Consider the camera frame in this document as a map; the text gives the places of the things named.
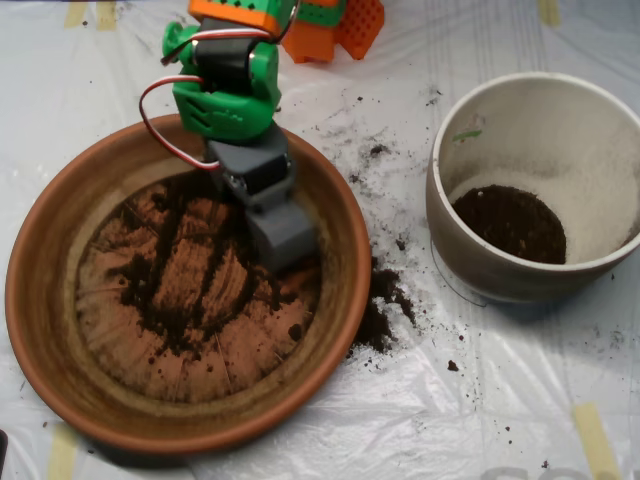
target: red wire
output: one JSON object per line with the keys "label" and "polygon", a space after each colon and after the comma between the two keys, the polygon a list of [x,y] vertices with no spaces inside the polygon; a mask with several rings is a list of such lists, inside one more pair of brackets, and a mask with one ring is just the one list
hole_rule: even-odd
{"label": "red wire", "polygon": [[203,80],[202,78],[197,77],[195,75],[171,75],[168,77],[163,77],[153,82],[151,85],[149,85],[145,89],[144,92],[142,92],[142,96],[140,97],[140,103],[138,104],[138,107],[140,108],[140,115],[142,116],[142,121],[144,122],[145,126],[149,130],[149,133],[153,135],[153,137],[173,155],[180,158],[181,160],[184,160],[185,162],[187,162],[189,165],[192,165],[193,167],[201,168],[203,170],[215,170],[220,166],[218,162],[214,162],[214,163],[200,162],[196,160],[194,157],[192,157],[191,155],[189,155],[188,153],[180,150],[175,145],[172,145],[171,143],[169,143],[167,139],[164,138],[162,135],[160,135],[160,132],[158,132],[158,130],[156,130],[156,128],[151,124],[151,122],[149,121],[149,118],[147,117],[147,114],[144,111],[142,102],[144,101],[144,98],[147,96],[148,93],[150,93],[151,91],[155,90],[158,87],[161,87],[162,85],[166,85],[168,83],[180,83],[180,82],[193,82],[193,83],[202,84]]}

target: plastic sheet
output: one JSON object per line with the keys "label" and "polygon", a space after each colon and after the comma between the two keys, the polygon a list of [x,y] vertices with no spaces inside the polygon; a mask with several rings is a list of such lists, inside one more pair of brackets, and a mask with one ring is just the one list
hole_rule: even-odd
{"label": "plastic sheet", "polygon": [[[76,438],[68,478],[590,478],[571,416],[586,402],[600,412],[623,478],[640,477],[640,257],[563,302],[485,305],[432,257],[424,206],[437,127],[482,81],[561,71],[640,112],[640,6],[564,0],[555,15],[556,2],[542,0],[385,4],[385,27],[363,62],[338,51],[332,65],[293,65],[283,53],[276,119],[349,179],[374,254],[400,272],[417,326],[387,307],[389,353],[356,349],[308,405],[243,448],[189,459],[190,470],[146,472]],[[186,2],[117,2],[113,19],[96,4],[78,8],[0,3],[3,271],[46,183],[99,138],[138,122],[140,92],[177,69],[159,65],[160,39],[167,22],[186,17]],[[173,110],[168,88],[150,96],[151,115]],[[389,151],[372,156],[376,145]],[[62,468],[51,455],[59,420],[25,382],[4,322],[0,385],[10,438],[3,480],[64,478],[51,476],[52,462]]]}

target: orange robot part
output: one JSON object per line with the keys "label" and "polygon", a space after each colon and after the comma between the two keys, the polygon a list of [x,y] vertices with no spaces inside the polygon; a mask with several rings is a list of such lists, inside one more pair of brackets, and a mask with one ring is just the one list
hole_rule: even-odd
{"label": "orange robot part", "polygon": [[231,2],[222,4],[209,0],[190,0],[189,14],[199,21],[202,21],[203,17],[213,17],[260,28],[274,37],[280,35],[280,27],[275,17],[258,10],[238,8]]}
{"label": "orange robot part", "polygon": [[282,46],[295,63],[330,62],[336,44],[334,28],[306,22],[295,22],[282,41]]}
{"label": "orange robot part", "polygon": [[[340,0],[303,0],[335,7]],[[354,60],[362,60],[384,25],[384,7],[379,0],[347,0],[347,8],[335,28],[296,21],[282,45],[295,63],[331,62],[339,43]]]}
{"label": "orange robot part", "polygon": [[336,39],[354,60],[362,60],[384,25],[379,0],[348,0]]}

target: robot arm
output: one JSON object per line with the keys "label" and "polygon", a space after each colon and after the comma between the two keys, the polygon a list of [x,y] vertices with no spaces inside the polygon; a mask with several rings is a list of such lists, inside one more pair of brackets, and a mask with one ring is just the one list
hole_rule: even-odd
{"label": "robot arm", "polygon": [[[244,205],[261,262],[271,271],[316,248],[313,225],[290,195],[295,159],[273,121],[280,101],[277,43],[299,1],[192,0],[189,11],[200,27],[174,22],[163,39],[163,63],[179,60],[181,75],[197,80],[173,87],[184,128],[204,138],[206,169]],[[248,26],[259,30],[252,34]]]}

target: pot rim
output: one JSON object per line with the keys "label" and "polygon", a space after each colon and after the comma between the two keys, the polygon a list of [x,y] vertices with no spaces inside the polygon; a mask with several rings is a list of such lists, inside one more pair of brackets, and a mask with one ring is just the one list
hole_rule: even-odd
{"label": "pot rim", "polygon": [[[153,123],[158,128],[167,128],[180,122],[179,115],[166,115],[153,119]],[[116,446],[125,450],[135,451],[145,454],[191,454],[229,447],[254,438],[268,429],[272,428],[282,420],[293,414],[303,405],[329,378],[336,367],[340,364],[353,339],[355,338],[360,321],[364,313],[369,291],[369,281],[371,275],[371,250],[367,227],[362,216],[360,207],[353,195],[353,192],[342,178],[338,170],[322,155],[300,137],[290,134],[289,141],[297,145],[301,150],[309,154],[314,162],[320,164],[327,172],[332,183],[336,186],[340,196],[347,205],[347,214],[353,229],[354,240],[361,248],[357,249],[356,276],[354,286],[354,299],[351,302],[343,328],[333,343],[323,362],[307,377],[304,382],[292,392],[290,396],[282,402],[274,405],[262,414],[252,418],[240,425],[234,426],[221,432],[213,432],[187,439],[150,439],[135,436],[133,434],[122,433],[111,430],[109,427],[94,423],[93,418],[77,412],[69,406],[63,395],[59,395],[49,385],[49,380],[38,369],[28,353],[28,347],[21,329],[21,321],[18,318],[16,298],[16,285],[19,276],[19,268],[22,264],[25,240],[33,235],[34,229],[42,221],[41,210],[52,194],[64,184],[66,177],[75,169],[81,167],[83,163],[91,158],[95,152],[106,148],[115,139],[129,135],[139,135],[141,131],[146,131],[143,123],[137,123],[121,129],[103,138],[96,144],[78,155],[72,160],[54,179],[47,185],[40,194],[35,204],[29,211],[11,253],[9,267],[7,269],[6,289],[5,289],[5,313],[9,339],[14,353],[22,368],[23,373],[33,386],[36,393],[42,400],[58,414],[63,420],[80,432],[106,444]]]}
{"label": "pot rim", "polygon": [[436,184],[436,191],[438,192],[438,197],[444,204],[445,209],[449,216],[453,219],[453,221],[457,224],[457,226],[475,243],[480,245],[481,247],[488,250],[490,253],[508,261],[513,264],[519,265],[521,267],[525,267],[532,270],[537,270],[539,272],[580,272],[586,270],[597,269],[606,265],[611,265],[616,263],[617,261],[623,259],[627,255],[629,255],[633,250],[635,250],[638,245],[640,245],[640,233],[638,233],[632,240],[630,240],[626,245],[618,248],[617,250],[611,252],[610,254],[595,259],[589,260],[588,262],[582,263],[574,263],[574,264],[563,264],[556,265],[551,263],[539,263],[533,262],[531,260],[524,260],[522,258],[516,257],[515,255],[511,255],[509,253],[503,252],[499,248],[494,247],[487,241],[485,241],[482,237],[477,235],[471,228],[464,223],[458,214],[453,209],[453,206],[449,202],[447,195],[444,191],[444,187],[442,185],[442,179],[440,178],[440,150],[442,148],[442,143],[444,140],[444,133],[451,124],[453,118],[458,114],[458,112],[462,109],[462,107],[471,101],[473,98],[479,96],[485,91],[496,87],[498,85],[504,85],[507,83],[512,83],[520,80],[552,80],[552,81],[560,81],[566,84],[570,84],[577,87],[582,87],[586,90],[589,90],[591,93],[595,95],[599,95],[605,100],[608,100],[613,106],[617,107],[623,114],[626,114],[631,121],[636,124],[638,131],[640,132],[640,117],[636,115],[636,113],[629,108],[624,102],[615,97],[613,94],[609,93],[607,90],[595,85],[586,80],[582,80],[580,78],[566,75],[563,73],[554,73],[554,72],[525,72],[525,73],[513,73],[509,75],[503,75],[497,78],[494,78],[488,82],[483,83],[475,87],[469,93],[464,95],[460,100],[456,102],[453,108],[449,111],[447,116],[442,122],[440,129],[438,130],[438,134],[436,135],[435,142],[433,144],[432,150],[432,167],[433,168],[433,176]]}

